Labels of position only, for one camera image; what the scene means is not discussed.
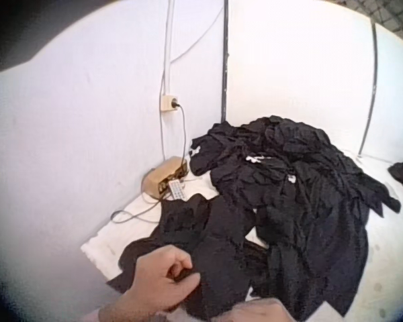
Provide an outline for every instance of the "electrical cord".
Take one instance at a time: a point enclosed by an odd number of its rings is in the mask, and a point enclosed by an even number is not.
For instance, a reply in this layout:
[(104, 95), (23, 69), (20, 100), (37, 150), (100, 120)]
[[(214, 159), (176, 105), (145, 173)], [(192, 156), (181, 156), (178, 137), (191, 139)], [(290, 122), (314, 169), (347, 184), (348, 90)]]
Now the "electrical cord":
[[(152, 221), (152, 220), (147, 220), (147, 219), (144, 219), (144, 218), (140, 218), (141, 215), (143, 215), (143, 214), (147, 213), (148, 211), (154, 209), (159, 203), (160, 203), (160, 200), (158, 200), (153, 206), (149, 207), (149, 208), (146, 209), (146, 210), (143, 210), (141, 213), (138, 213), (138, 214), (136, 214), (136, 215), (133, 215), (131, 212), (126, 211), (126, 210), (117, 210), (117, 211), (114, 211), (114, 212), (110, 215), (110, 221), (111, 221), (112, 223), (126, 223), (126, 222), (128, 222), (128, 221), (130, 221), (130, 220), (136, 218), (136, 219), (138, 219), (138, 220), (144, 221), (145, 223), (159, 223), (159, 221)], [(125, 213), (125, 214), (129, 215), (130, 218), (127, 218), (127, 219), (121, 220), (121, 221), (115, 221), (115, 220), (114, 220), (115, 217), (118, 216), (120, 213)]]
[[(186, 55), (196, 44), (198, 44), (198, 43), (200, 42), (200, 40), (202, 40), (202, 38), (207, 34), (207, 32), (208, 32), (209, 30), (211, 30), (211, 28), (214, 26), (214, 24), (215, 24), (216, 21), (218, 20), (218, 18), (219, 18), (219, 16), (221, 15), (221, 13), (222, 13), (223, 10), (224, 10), (224, 6), (221, 8), (221, 10), (219, 10), (219, 12), (218, 12), (218, 14), (216, 15), (215, 19), (214, 19), (213, 22), (209, 25), (209, 27), (206, 29), (206, 31), (205, 31), (192, 45), (190, 45), (190, 47), (188, 47), (188, 49), (186, 49), (186, 51), (184, 51), (184, 52), (183, 52), (182, 54), (180, 54), (178, 57), (172, 59), (172, 60), (170, 61), (170, 64), (172, 64), (172, 63), (176, 62), (178, 59), (182, 58), (182, 57), (183, 57), (184, 55)], [(161, 96), (165, 94), (165, 92), (164, 92), (164, 90), (165, 90), (165, 89), (164, 89), (164, 81), (165, 81), (165, 70), (163, 69), (163, 73), (162, 73), (162, 75), (161, 75), (160, 93), (159, 93), (159, 120), (160, 120), (160, 131), (161, 131), (161, 153), (162, 153), (162, 155), (163, 155), (163, 161), (166, 160), (165, 145), (164, 145), (164, 134), (163, 134), (163, 120), (162, 120), (162, 117), (161, 117)], [(183, 123), (183, 152), (182, 152), (182, 159), (181, 159), (181, 166), (182, 166), (182, 165), (183, 165), (183, 162), (185, 161), (185, 151), (186, 151), (186, 149), (187, 149), (187, 127), (186, 127), (186, 121), (185, 121), (185, 112), (184, 112), (182, 106), (180, 106), (180, 104), (178, 104), (178, 102), (172, 102), (172, 106), (175, 107), (175, 108), (176, 108), (176, 107), (180, 108), (180, 109), (181, 109), (181, 112), (182, 112), (182, 123)], [(143, 201), (144, 201), (145, 203), (151, 204), (152, 206), (149, 207), (149, 208), (146, 209), (146, 210), (143, 210), (143, 211), (140, 212), (140, 213), (135, 214), (135, 215), (133, 215), (131, 212), (125, 211), (125, 210), (117, 210), (117, 211), (114, 211), (114, 212), (111, 214), (111, 216), (110, 216), (110, 221), (112, 221), (113, 223), (126, 223), (126, 222), (128, 222), (128, 221), (130, 221), (130, 220), (138, 219), (138, 220), (141, 220), (141, 221), (144, 221), (144, 222), (147, 222), (147, 223), (159, 223), (158, 221), (151, 221), (151, 220), (147, 220), (147, 219), (140, 218), (141, 215), (143, 215), (143, 214), (147, 213), (148, 211), (154, 209), (163, 199), (166, 199), (166, 198), (169, 196), (169, 195), (164, 196), (163, 198), (158, 199), (158, 201), (155, 202), (155, 203), (152, 203), (152, 202), (150, 202), (150, 201), (147, 201), (147, 200), (144, 198), (143, 191), (142, 191), (142, 190), (143, 190), (143, 189), (142, 189), (143, 179), (144, 179), (151, 171), (147, 172), (147, 173), (144, 175), (144, 177), (142, 178), (142, 181), (140, 182), (140, 194), (142, 195)], [(127, 218), (127, 219), (122, 220), (122, 221), (115, 221), (115, 220), (114, 220), (115, 217), (116, 217), (117, 215), (119, 215), (120, 213), (125, 213), (125, 214), (129, 215), (130, 218)]]
[(181, 166), (183, 165), (183, 162), (185, 161), (185, 151), (187, 150), (187, 126), (185, 122), (185, 112), (183, 111), (182, 106), (179, 104), (177, 105), (178, 108), (181, 109), (182, 112), (182, 127), (183, 127), (183, 151), (182, 151), (182, 160), (181, 160)]
[[(212, 27), (215, 25), (215, 23), (217, 22), (218, 18), (221, 16), (221, 13), (224, 10), (224, 6), (221, 7), (221, 9), (219, 10), (219, 12), (217, 13), (215, 19), (213, 20), (213, 22), (209, 25), (209, 27), (206, 29), (206, 31), (192, 44), (190, 45), (190, 47), (188, 47), (188, 49), (186, 49), (184, 52), (182, 52), (182, 54), (180, 54), (178, 57), (175, 57), (174, 59), (172, 59), (170, 61), (170, 64), (173, 64), (174, 62), (176, 62), (178, 59), (184, 57), (184, 55), (186, 55), (191, 49), (194, 48), (195, 45), (197, 45), (200, 40), (203, 39), (203, 37), (212, 29)], [(163, 119), (161, 117), (161, 96), (165, 95), (165, 88), (164, 88), (164, 81), (165, 81), (165, 70), (163, 69), (163, 73), (161, 75), (161, 84), (160, 84), (160, 95), (159, 95), (159, 119), (160, 119), (160, 135), (161, 135), (161, 152), (163, 154), (163, 161), (166, 160), (166, 154), (165, 154), (165, 145), (164, 145), (164, 132), (163, 132)]]

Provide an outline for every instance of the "white cable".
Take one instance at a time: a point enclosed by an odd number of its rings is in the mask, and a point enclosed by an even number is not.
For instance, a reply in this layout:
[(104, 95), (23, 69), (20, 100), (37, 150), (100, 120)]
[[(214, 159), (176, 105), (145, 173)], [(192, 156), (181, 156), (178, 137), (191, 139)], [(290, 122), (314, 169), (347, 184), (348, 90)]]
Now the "white cable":
[(222, 11), (224, 10), (224, 6), (221, 7), (221, 9), (219, 10), (218, 14), (216, 15), (215, 19), (213, 20), (213, 22), (209, 25), (209, 27), (206, 29), (206, 31), (192, 44), (190, 45), (190, 47), (188, 47), (184, 52), (182, 52), (178, 57), (172, 59), (170, 61), (170, 63), (174, 63), (176, 62), (178, 59), (180, 59), (182, 56), (186, 55), (186, 53), (188, 53), (191, 49), (193, 49), (193, 47), (195, 45), (197, 45), (199, 43), (200, 40), (203, 39), (203, 37), (208, 33), (209, 30), (211, 30), (211, 28), (214, 26), (214, 24), (216, 23), (216, 21), (218, 20), (218, 18), (221, 16)]
[(170, 94), (170, 55), (172, 50), (173, 12), (175, 0), (169, 0), (167, 7), (166, 43), (164, 50), (164, 94)]
[[(167, 23), (169, 22), (169, 10), (171, 8), (171, 1), (169, 1), (169, 8), (167, 10)], [(166, 90), (166, 66), (168, 68), (168, 73), (170, 73), (170, 66), (172, 65), (172, 63), (176, 62), (178, 59), (182, 58), (184, 55), (186, 55), (191, 49), (194, 48), (195, 45), (197, 45), (200, 40), (203, 39), (203, 37), (212, 29), (212, 27), (215, 25), (215, 23), (217, 22), (218, 18), (221, 16), (221, 13), (224, 10), (224, 6), (221, 7), (221, 9), (219, 10), (219, 12), (217, 13), (215, 19), (213, 20), (213, 22), (209, 25), (209, 27), (206, 29), (206, 31), (192, 44), (190, 45), (190, 47), (188, 47), (184, 52), (182, 52), (178, 57), (170, 60), (169, 64), (166, 64), (166, 55), (165, 55), (165, 65), (164, 65), (164, 69), (163, 69), (163, 73), (161, 75), (161, 84), (160, 84), (160, 97), (159, 97), (159, 117), (160, 117), (160, 132), (161, 132), (161, 152), (163, 154), (163, 161), (166, 160), (166, 154), (165, 154), (165, 145), (164, 145), (164, 133), (163, 133), (163, 118), (161, 117), (161, 95), (164, 95), (167, 92)], [(167, 25), (166, 25), (166, 46), (167, 46)], [(170, 50), (171, 50), (171, 43), (169, 46), (169, 59), (170, 59)]]

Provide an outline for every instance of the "white wall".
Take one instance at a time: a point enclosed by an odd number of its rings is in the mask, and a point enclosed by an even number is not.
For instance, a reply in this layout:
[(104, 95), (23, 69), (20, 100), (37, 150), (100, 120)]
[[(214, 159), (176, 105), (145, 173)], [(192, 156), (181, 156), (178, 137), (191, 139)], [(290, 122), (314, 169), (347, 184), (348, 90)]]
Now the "white wall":
[[(172, 58), (222, 0), (176, 0)], [(162, 161), (158, 101), (167, 1), (123, 1), (0, 73), (0, 283), (30, 321), (70, 321), (114, 297), (79, 247)], [(220, 121), (223, 15), (172, 65), (188, 141)], [(164, 119), (181, 155), (180, 112)]]
[(325, 1), (230, 1), (226, 119), (278, 115), (358, 152), (373, 83), (369, 19)]
[(377, 30), (377, 93), (363, 154), (403, 162), (403, 40)]

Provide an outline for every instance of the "wrist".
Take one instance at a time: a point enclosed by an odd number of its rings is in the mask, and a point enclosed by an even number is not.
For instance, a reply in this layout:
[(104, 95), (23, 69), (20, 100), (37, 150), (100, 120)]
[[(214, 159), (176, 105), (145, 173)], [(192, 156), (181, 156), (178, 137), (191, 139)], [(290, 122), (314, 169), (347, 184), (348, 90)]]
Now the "wrist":
[(156, 313), (131, 290), (99, 311), (99, 322), (143, 322)]

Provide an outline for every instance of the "beige object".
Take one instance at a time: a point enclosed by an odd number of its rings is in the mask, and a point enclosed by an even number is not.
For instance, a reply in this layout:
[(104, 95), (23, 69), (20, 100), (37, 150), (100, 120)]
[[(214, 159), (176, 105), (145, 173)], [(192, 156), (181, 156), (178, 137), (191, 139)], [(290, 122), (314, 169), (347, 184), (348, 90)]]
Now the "beige object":
[(167, 192), (169, 181), (181, 179), (187, 173), (187, 160), (182, 162), (182, 158), (172, 156), (144, 177), (142, 182), (143, 192), (152, 198), (160, 199)]

